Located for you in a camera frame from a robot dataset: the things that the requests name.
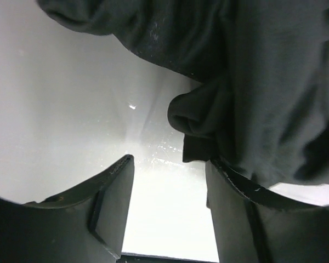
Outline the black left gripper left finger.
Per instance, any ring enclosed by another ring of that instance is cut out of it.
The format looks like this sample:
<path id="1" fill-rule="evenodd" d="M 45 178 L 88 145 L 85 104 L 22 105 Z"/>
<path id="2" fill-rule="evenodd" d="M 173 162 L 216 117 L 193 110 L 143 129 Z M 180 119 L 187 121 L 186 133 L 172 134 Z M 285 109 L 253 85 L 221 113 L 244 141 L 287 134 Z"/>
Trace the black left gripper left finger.
<path id="1" fill-rule="evenodd" d="M 125 155 L 43 202 L 0 198 L 0 262 L 116 262 L 133 179 L 134 158 Z"/>

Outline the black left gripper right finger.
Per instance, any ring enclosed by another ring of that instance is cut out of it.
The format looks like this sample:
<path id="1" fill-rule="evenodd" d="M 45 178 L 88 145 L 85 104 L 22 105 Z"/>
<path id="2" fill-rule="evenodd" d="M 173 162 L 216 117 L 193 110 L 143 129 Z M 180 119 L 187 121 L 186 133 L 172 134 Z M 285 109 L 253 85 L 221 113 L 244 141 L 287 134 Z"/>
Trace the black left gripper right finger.
<path id="1" fill-rule="evenodd" d="M 329 262 L 329 206 L 279 195 L 217 159 L 206 182 L 220 262 Z"/>

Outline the black printed t-shirt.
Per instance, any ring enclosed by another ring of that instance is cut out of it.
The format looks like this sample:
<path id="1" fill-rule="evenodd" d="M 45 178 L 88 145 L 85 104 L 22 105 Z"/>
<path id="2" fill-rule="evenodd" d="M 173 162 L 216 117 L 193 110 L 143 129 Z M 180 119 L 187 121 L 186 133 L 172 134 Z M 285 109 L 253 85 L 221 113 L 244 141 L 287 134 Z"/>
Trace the black printed t-shirt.
<path id="1" fill-rule="evenodd" d="M 200 82 L 175 97 L 183 161 L 270 187 L 329 184 L 329 1 L 38 1 L 76 32 Z"/>

